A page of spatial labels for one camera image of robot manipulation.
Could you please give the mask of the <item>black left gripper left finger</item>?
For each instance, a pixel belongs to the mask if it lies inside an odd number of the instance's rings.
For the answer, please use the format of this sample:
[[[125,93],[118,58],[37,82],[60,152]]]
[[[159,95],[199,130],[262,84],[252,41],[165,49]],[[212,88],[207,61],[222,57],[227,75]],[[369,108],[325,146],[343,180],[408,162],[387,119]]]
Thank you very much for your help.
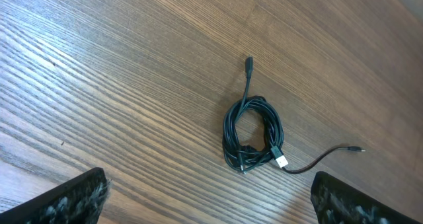
[[[1,214],[2,223],[96,224],[110,181],[96,167]]]

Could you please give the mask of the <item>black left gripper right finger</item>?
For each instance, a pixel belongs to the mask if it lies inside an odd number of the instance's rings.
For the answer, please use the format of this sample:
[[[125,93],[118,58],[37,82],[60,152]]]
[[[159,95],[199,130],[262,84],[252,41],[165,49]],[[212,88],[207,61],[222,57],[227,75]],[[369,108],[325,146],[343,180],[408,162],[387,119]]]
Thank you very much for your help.
[[[395,224],[417,222],[323,171],[317,172],[313,180],[311,203],[319,223]]]

